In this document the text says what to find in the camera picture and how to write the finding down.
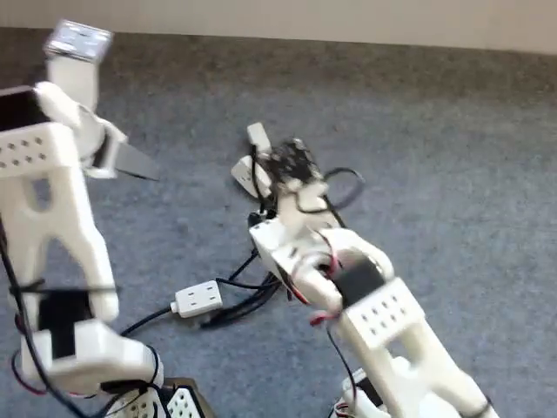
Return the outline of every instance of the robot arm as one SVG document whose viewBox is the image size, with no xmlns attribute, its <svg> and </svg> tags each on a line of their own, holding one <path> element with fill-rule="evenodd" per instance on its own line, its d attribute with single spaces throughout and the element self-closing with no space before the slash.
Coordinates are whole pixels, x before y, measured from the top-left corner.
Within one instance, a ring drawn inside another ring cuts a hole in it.
<svg viewBox="0 0 557 418">
<path fill-rule="evenodd" d="M 139 341 L 121 337 L 106 325 L 118 315 L 118 299 L 106 244 L 95 226 L 84 179 L 84 173 L 113 178 L 116 171 L 149 178 L 156 174 L 155 165 L 128 145 L 127 137 L 115 125 L 94 112 L 97 80 L 92 83 L 88 77 L 96 76 L 97 61 L 88 61 L 78 52 L 82 49 L 87 55 L 87 39 L 98 40 L 96 36 L 105 32 L 68 22 L 57 29 L 64 33 L 66 30 L 74 36 L 62 37 L 55 32 L 49 41 L 50 64 L 57 61 L 49 73 L 61 85 L 42 82 L 34 87 L 0 91 L 3 250 L 7 248 L 17 284 L 28 289 L 23 295 L 28 333 L 44 374 L 54 386 L 80 394 L 127 393 L 129 385 L 126 387 L 125 383 L 129 381 L 160 386 L 164 369 L 157 353 Z M 79 35 L 83 30 L 86 36 Z M 53 57 L 54 47 L 60 51 L 59 60 Z M 72 60 L 90 71 L 66 85 L 64 80 L 68 80 L 60 78 L 57 71 L 75 69 Z M 83 90 L 77 85 L 80 79 L 84 79 Z M 134 156 L 139 158 L 142 171 L 130 168 L 130 163 L 138 166 Z M 37 203 L 32 184 L 38 179 L 45 179 L 50 187 L 50 202 L 45 208 Z M 53 238 L 83 268 L 84 289 L 107 291 L 29 292 L 46 286 L 41 276 L 47 245 Z M 21 358 L 25 378 L 39 380 L 25 338 Z M 156 392 L 148 390 L 141 401 L 149 396 L 158 398 Z"/>
<path fill-rule="evenodd" d="M 250 229 L 265 266 L 336 319 L 392 418 L 497 417 L 430 328 L 388 257 L 354 231 L 339 228 L 330 213 L 296 210 L 302 201 L 304 208 L 321 207 L 326 185 L 301 141 L 290 144 L 267 154 L 281 164 L 267 165 L 278 194 L 277 217 Z M 409 359 L 392 357 L 388 345 L 395 340 Z M 352 388 L 344 398 L 358 418 L 386 416 L 367 398 L 354 400 Z"/>
</svg>

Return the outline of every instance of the metal plate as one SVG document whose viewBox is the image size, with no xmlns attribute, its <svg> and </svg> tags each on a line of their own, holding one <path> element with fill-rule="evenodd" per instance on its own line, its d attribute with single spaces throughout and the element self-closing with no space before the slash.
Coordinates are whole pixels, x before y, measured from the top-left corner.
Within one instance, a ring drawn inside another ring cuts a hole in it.
<svg viewBox="0 0 557 418">
<path fill-rule="evenodd" d="M 107 30 L 63 20 L 50 35 L 44 52 L 47 57 L 66 56 L 98 64 L 111 42 L 112 33 Z"/>
</svg>

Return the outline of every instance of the white wall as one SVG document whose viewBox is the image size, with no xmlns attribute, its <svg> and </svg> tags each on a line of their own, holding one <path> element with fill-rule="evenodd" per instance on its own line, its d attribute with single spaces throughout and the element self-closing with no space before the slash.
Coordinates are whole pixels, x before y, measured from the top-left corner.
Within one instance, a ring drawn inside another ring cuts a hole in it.
<svg viewBox="0 0 557 418">
<path fill-rule="evenodd" d="M 61 17 L 127 32 L 557 53 L 557 0 L 0 0 L 0 26 Z"/>
</svg>

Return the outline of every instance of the circuit board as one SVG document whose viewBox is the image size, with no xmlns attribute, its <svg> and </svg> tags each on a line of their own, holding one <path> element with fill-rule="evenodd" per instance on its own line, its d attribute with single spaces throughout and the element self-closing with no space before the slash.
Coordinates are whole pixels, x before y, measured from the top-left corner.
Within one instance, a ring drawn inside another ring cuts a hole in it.
<svg viewBox="0 0 557 418">
<path fill-rule="evenodd" d="M 323 178 L 313 156 L 302 140 L 297 138 L 273 147 L 265 162 L 265 168 L 273 184 L 287 189 Z"/>
</svg>

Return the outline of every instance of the electrical cable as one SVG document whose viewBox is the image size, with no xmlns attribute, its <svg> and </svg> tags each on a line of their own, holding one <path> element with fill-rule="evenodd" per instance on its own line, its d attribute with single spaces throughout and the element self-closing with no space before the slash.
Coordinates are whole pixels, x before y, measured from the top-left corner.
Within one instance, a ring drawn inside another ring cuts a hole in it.
<svg viewBox="0 0 557 418">
<path fill-rule="evenodd" d="M 329 209 L 329 212 L 331 213 L 331 215 L 337 220 L 337 222 L 339 222 L 339 226 L 341 228 L 346 228 L 345 221 L 340 216 L 340 213 L 332 205 L 331 200 L 329 200 L 329 196 L 324 195 L 323 200 L 325 201 L 325 204 L 327 205 L 327 208 Z"/>
<path fill-rule="evenodd" d="M 338 210 L 345 209 L 346 207 L 351 205 L 357 198 L 359 198 L 359 196 L 364 191 L 364 188 L 365 188 L 365 185 L 366 185 L 366 180 L 364 179 L 364 177 L 359 172 L 357 172 L 356 170 L 353 170 L 352 168 L 348 168 L 348 167 L 337 167 L 337 168 L 334 168 L 334 169 L 330 170 L 329 172 L 326 172 L 324 177 L 323 177 L 323 180 L 326 182 L 326 181 L 332 179 L 333 177 L 335 177 L 335 176 L 337 176 L 337 175 L 339 175 L 343 172 L 347 172 L 347 173 L 352 174 L 353 176 L 356 177 L 356 179 L 358 181 L 356 183 L 356 186 L 354 186 L 354 188 L 339 203 L 332 204 L 329 201 L 326 208 L 304 209 L 303 207 L 300 206 L 299 194 L 296 193 L 296 209 L 298 209 L 298 211 L 301 212 L 301 213 L 315 215 L 315 214 L 319 214 L 319 213 L 330 212 L 331 207 L 334 208 L 334 210 L 336 212 Z"/>
<path fill-rule="evenodd" d="M 11 359 L 10 359 L 10 367 L 11 367 L 11 372 L 13 373 L 14 377 L 16 378 L 17 383 L 19 383 L 25 390 L 27 390 L 28 392 L 31 392 L 32 394 L 35 394 L 37 396 L 44 396 L 46 395 L 46 390 L 42 390 L 42 389 L 37 389 L 32 387 L 29 383 L 27 383 L 22 375 L 19 374 L 19 371 L 17 370 L 17 365 L 16 365 L 16 360 L 17 357 L 19 355 L 20 351 L 16 350 L 14 352 L 14 354 L 11 355 Z"/>
<path fill-rule="evenodd" d="M 237 313 L 237 314 L 232 315 L 232 316 L 225 317 L 224 319 L 222 319 L 218 322 L 218 326 L 222 327 L 224 325 L 228 325 L 228 324 L 237 322 L 237 321 L 241 320 L 242 318 L 244 318 L 245 316 L 247 316 L 249 314 L 252 314 L 253 312 L 260 309 L 280 289 L 280 284 L 279 283 L 272 284 L 272 286 L 274 286 L 274 288 L 270 292 L 264 293 L 264 295 L 261 298 L 259 298 L 258 301 L 255 302 L 252 306 L 250 306 L 249 308 L 247 308 L 243 312 Z"/>
<path fill-rule="evenodd" d="M 37 287 L 35 284 L 28 286 L 21 286 L 17 290 L 23 294 L 60 294 L 60 293 L 118 293 L 120 287 Z"/>
<path fill-rule="evenodd" d="M 124 331 L 122 331 L 120 333 L 120 335 L 122 335 L 123 337 L 127 337 L 128 335 L 133 333 L 136 329 L 145 325 L 147 322 L 151 322 L 152 320 L 155 320 L 156 318 L 158 318 L 160 316 L 169 314 L 170 312 L 172 312 L 170 305 L 168 307 L 163 307 L 163 308 L 157 310 L 156 312 L 150 313 L 149 315 L 145 316 L 144 318 L 137 321 L 136 323 L 131 324 Z"/>
<path fill-rule="evenodd" d="M 258 252 L 257 250 L 253 249 L 252 254 L 248 257 L 248 259 L 244 261 L 244 263 L 240 267 L 238 267 L 234 271 L 234 273 L 228 276 L 227 280 L 234 281 L 257 257 L 258 257 Z"/>
<path fill-rule="evenodd" d="M 223 325 L 229 325 L 236 320 L 244 318 L 247 314 L 254 312 L 268 302 L 271 297 L 280 289 L 280 282 L 271 274 L 268 273 L 261 283 L 261 286 L 266 286 L 275 282 L 273 286 L 262 288 L 252 293 L 250 296 L 241 300 L 239 303 L 232 307 L 221 309 L 215 313 L 207 322 L 200 325 L 201 328 L 214 328 Z"/>
<path fill-rule="evenodd" d="M 248 285 L 245 283 L 237 283 L 235 281 L 230 281 L 227 279 L 221 279 L 221 278 L 216 278 L 215 281 L 217 283 L 221 283 L 223 285 L 227 285 L 227 286 L 233 286 L 233 287 L 240 287 L 242 289 L 254 289 L 254 290 L 259 290 L 259 289 L 266 289 L 267 287 L 271 287 L 274 286 L 276 283 L 269 283 L 266 285 Z"/>
<path fill-rule="evenodd" d="M 2 258 L 3 266 L 8 276 L 8 281 L 10 282 L 10 287 L 13 289 L 14 300 L 17 305 L 17 311 L 22 322 L 23 337 L 25 343 L 29 349 L 29 353 L 39 378 L 46 387 L 46 391 L 49 392 L 58 402 L 60 402 L 66 409 L 72 412 L 75 416 L 79 418 L 90 418 L 84 411 L 82 411 L 71 399 L 67 398 L 58 388 L 56 388 L 46 372 L 44 371 L 44 366 L 39 359 L 37 348 L 35 347 L 35 342 L 31 337 L 31 326 L 29 316 L 27 314 L 27 308 L 23 302 L 23 294 L 19 290 L 19 283 L 17 282 L 16 274 L 11 264 L 10 257 L 8 256 L 7 240 L 5 239 L 5 231 L 3 229 L 2 220 L 0 220 L 0 256 Z"/>
<path fill-rule="evenodd" d="M 327 336 L 329 337 L 329 340 L 331 341 L 332 346 L 334 347 L 335 351 L 339 355 L 340 360 L 342 361 L 342 364 L 344 365 L 344 367 L 346 369 L 346 372 L 348 373 L 348 379 L 350 379 L 350 384 L 352 385 L 352 404 L 355 404 L 356 403 L 356 396 L 358 394 L 358 391 L 357 391 L 357 388 L 356 388 L 356 381 L 354 380 L 354 376 L 352 376 L 352 370 L 350 369 L 350 366 L 348 366 L 348 361 L 346 361 L 345 356 L 342 354 L 342 351 L 340 351 L 339 345 L 337 344 L 337 342 L 332 337 L 331 326 L 332 326 L 332 322 L 329 322 L 326 325 L 325 329 L 327 331 Z"/>
</svg>

